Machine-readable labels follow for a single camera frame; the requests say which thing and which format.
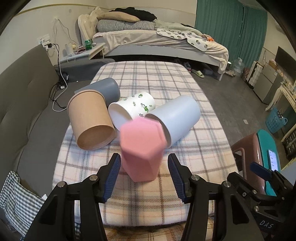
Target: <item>bed frame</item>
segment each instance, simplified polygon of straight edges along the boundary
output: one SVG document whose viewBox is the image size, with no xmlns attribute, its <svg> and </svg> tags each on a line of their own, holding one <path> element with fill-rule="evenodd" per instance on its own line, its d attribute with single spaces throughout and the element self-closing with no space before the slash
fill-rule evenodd
<svg viewBox="0 0 296 241">
<path fill-rule="evenodd" d="M 104 12 L 101 8 L 96 7 L 89 15 L 83 14 L 78 18 L 78 26 L 80 29 L 80 35 L 82 43 L 87 39 L 92 39 L 96 33 L 96 25 L 98 24 L 97 16 Z M 94 38 L 93 41 L 97 44 L 102 43 L 101 38 Z M 122 45 L 113 49 L 105 56 L 118 56 L 118 55 L 161 55 L 170 56 L 175 58 L 184 58 L 219 66 L 220 62 L 213 59 L 207 54 L 194 52 L 191 50 L 164 47 L 164 46 L 151 46 L 151 45 Z M 217 79 L 221 81 L 222 74 L 216 74 Z"/>
</svg>

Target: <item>dark gray cup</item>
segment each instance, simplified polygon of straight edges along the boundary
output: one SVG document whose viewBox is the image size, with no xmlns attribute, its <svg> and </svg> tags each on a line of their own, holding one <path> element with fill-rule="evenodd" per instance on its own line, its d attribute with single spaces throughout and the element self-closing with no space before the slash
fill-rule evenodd
<svg viewBox="0 0 296 241">
<path fill-rule="evenodd" d="M 108 107 L 111 103 L 117 102 L 120 99 L 120 90 L 116 81 L 112 78 L 106 78 L 99 80 L 95 83 L 87 85 L 79 90 L 76 90 L 74 93 L 78 93 L 82 90 L 96 90 L 100 92 L 105 100 L 106 106 Z"/>
</svg>

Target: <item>white cable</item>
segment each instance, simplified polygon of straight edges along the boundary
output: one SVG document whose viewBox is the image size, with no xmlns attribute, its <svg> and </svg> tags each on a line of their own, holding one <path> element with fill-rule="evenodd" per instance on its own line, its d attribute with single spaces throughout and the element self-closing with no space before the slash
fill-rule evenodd
<svg viewBox="0 0 296 241">
<path fill-rule="evenodd" d="M 55 42 L 55 38 L 56 38 L 56 34 L 57 34 L 57 26 L 56 26 L 56 22 L 57 22 L 57 21 L 60 23 L 63 32 L 68 36 L 68 38 L 69 38 L 72 42 L 76 43 L 77 46 L 78 46 L 79 44 L 78 44 L 76 41 L 74 41 L 73 39 L 71 39 L 69 29 L 68 29 L 68 28 L 62 23 L 62 21 L 61 21 L 59 18 L 58 18 L 58 19 L 55 19 L 55 21 L 54 21 L 53 31 L 54 31 L 54 28 L 56 29 L 56 31 L 54 31 L 54 42 Z"/>
<path fill-rule="evenodd" d="M 63 77 L 63 75 L 62 75 L 60 59 L 59 59 L 59 61 L 58 61 L 58 65 L 59 65 L 59 72 L 60 72 L 60 74 L 61 74 L 61 77 L 62 77 L 63 80 L 65 81 L 66 88 L 62 91 L 62 93 L 60 93 L 60 94 L 57 96 L 57 98 L 54 99 L 54 101 L 53 101 L 53 103 L 52 103 L 52 110 L 55 111 L 55 112 L 62 112 L 62 111 L 64 111 L 64 110 L 66 110 L 67 107 L 64 108 L 64 109 L 62 109 L 62 110 L 55 110 L 55 109 L 54 109 L 54 103 L 55 103 L 55 102 L 57 101 L 57 99 L 61 96 L 61 94 L 63 94 L 63 93 L 66 91 L 66 89 L 68 88 L 68 85 L 67 85 L 67 82 L 66 82 L 66 80 L 64 79 L 64 77 Z"/>
</svg>

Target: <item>bedside table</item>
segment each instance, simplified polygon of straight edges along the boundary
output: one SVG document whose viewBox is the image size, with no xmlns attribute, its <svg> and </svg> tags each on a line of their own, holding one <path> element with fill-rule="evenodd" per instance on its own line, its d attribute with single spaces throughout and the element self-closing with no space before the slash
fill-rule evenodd
<svg viewBox="0 0 296 241">
<path fill-rule="evenodd" d="M 99 52 L 102 52 L 102 55 L 104 58 L 104 54 L 103 54 L 104 45 L 105 45 L 105 43 L 97 44 L 91 50 L 86 50 L 86 51 L 83 51 L 82 53 L 74 54 L 72 56 L 65 56 L 63 58 L 60 58 L 59 61 L 60 61 L 60 63 L 63 63 L 63 62 L 75 61 L 78 58 L 82 59 L 82 58 L 87 58 L 87 57 L 88 57 L 88 59 L 92 59 Z"/>
</svg>

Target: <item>power outlet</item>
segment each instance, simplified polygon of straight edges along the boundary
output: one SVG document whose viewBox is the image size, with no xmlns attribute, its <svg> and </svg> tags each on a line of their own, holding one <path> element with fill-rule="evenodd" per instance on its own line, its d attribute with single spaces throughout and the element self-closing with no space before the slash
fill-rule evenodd
<svg viewBox="0 0 296 241">
<path fill-rule="evenodd" d="M 42 37 L 37 38 L 37 45 L 42 44 L 43 47 L 48 51 L 48 47 L 46 46 L 47 44 L 50 44 L 50 36 L 49 34 L 46 34 Z"/>
</svg>

